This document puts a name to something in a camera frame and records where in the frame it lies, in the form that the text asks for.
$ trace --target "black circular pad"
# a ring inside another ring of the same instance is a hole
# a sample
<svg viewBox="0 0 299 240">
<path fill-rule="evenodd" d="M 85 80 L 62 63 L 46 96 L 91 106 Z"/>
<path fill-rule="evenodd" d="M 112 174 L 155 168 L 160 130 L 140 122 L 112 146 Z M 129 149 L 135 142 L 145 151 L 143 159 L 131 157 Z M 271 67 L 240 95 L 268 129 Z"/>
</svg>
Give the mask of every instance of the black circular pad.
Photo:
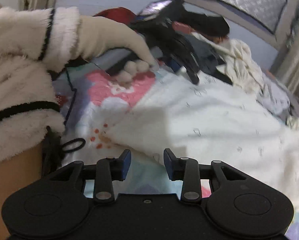
<svg viewBox="0 0 299 240">
<path fill-rule="evenodd" d="M 235 207 L 242 213 L 252 216 L 265 214 L 271 208 L 268 198 L 259 194 L 243 194 L 234 200 Z"/>
<path fill-rule="evenodd" d="M 11 195 L 2 207 L 9 231 L 32 239 L 65 235 L 87 213 L 86 197 L 63 181 L 30 185 Z"/>
<path fill-rule="evenodd" d="M 293 218 L 290 200 L 254 180 L 224 183 L 207 201 L 206 211 L 223 230 L 250 238 L 270 238 L 285 231 Z"/>
<path fill-rule="evenodd" d="M 57 212 L 62 206 L 62 200 L 52 194 L 37 194 L 24 203 L 26 212 L 33 216 L 48 216 Z"/>
</svg>

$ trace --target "red cloth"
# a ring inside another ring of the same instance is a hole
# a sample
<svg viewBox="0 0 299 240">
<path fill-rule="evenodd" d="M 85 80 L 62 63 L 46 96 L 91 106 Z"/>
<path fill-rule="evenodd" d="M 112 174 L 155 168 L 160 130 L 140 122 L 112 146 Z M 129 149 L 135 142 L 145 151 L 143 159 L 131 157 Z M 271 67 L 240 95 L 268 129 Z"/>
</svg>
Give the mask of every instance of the red cloth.
<svg viewBox="0 0 299 240">
<path fill-rule="evenodd" d="M 188 26 L 184 23 L 179 23 L 179 22 L 173 22 L 172 28 L 175 31 L 179 31 L 179 32 L 182 32 L 184 34 L 191 34 L 192 32 L 195 31 L 192 27 L 190 27 L 190 26 Z"/>
<path fill-rule="evenodd" d="M 129 9 L 126 9 L 124 7 L 119 7 L 119 8 L 112 8 L 112 9 L 101 11 L 98 14 L 94 15 L 94 17 L 96 16 L 102 16 L 127 25 L 132 20 L 134 20 L 136 15 Z"/>
</svg>

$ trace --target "black trim stripe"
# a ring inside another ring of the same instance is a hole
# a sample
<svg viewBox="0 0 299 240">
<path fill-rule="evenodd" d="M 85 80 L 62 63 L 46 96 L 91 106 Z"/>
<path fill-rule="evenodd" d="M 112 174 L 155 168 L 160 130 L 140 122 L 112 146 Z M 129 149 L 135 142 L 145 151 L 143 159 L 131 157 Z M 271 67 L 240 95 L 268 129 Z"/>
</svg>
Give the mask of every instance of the black trim stripe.
<svg viewBox="0 0 299 240">
<path fill-rule="evenodd" d="M 60 107 L 57 103 L 49 101 L 35 101 L 30 103 L 24 103 L 17 106 L 11 106 L 0 111 L 0 121 L 5 118 L 9 118 L 15 114 L 26 113 L 34 110 L 52 109 L 57 112 L 60 111 Z"/>
<path fill-rule="evenodd" d="M 51 10 L 51 14 L 50 14 L 49 19 L 48 19 L 48 27 L 46 29 L 45 39 L 44 39 L 44 44 L 43 44 L 43 47 L 42 47 L 41 55 L 38 58 L 38 60 L 40 60 L 40 61 L 44 59 L 46 51 L 48 49 L 48 44 L 49 44 L 49 40 L 50 40 L 50 37 L 51 37 L 51 31 L 52 31 L 52 26 L 53 26 L 54 14 L 55 14 L 55 9 L 53 8 Z"/>
</svg>

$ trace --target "hand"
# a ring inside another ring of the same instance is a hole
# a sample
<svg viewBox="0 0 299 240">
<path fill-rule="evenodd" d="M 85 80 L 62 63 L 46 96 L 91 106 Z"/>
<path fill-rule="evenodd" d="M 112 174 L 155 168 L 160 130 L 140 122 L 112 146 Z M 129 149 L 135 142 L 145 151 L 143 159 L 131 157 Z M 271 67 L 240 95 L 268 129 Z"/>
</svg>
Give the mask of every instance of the hand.
<svg viewBox="0 0 299 240">
<path fill-rule="evenodd" d="M 104 17 L 80 16 L 75 58 L 98 57 L 109 49 L 128 48 L 150 66 L 156 61 L 144 39 L 122 23 Z"/>
<path fill-rule="evenodd" d="M 131 85 L 133 78 L 137 73 L 144 73 L 149 71 L 150 67 L 147 62 L 143 60 L 136 60 L 126 62 L 124 69 L 121 70 L 118 75 L 113 77 L 121 86 L 128 87 Z"/>
</svg>

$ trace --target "pink pattern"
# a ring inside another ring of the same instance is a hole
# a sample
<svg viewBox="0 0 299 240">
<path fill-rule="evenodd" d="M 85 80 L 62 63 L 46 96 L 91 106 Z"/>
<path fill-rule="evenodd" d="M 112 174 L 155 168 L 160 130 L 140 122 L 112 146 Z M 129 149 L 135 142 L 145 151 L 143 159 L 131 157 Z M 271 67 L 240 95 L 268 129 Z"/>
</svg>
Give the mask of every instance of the pink pattern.
<svg viewBox="0 0 299 240">
<path fill-rule="evenodd" d="M 152 72 L 137 74 L 129 89 L 113 84 L 111 77 L 101 70 L 88 73 L 86 77 L 94 83 L 88 94 L 96 106 L 100 106 L 105 98 L 118 97 L 133 107 L 155 82 L 155 74 Z"/>
<path fill-rule="evenodd" d="M 202 188 L 202 197 L 209 197 L 211 195 L 211 190 L 204 188 L 203 186 L 201 186 Z"/>
</svg>

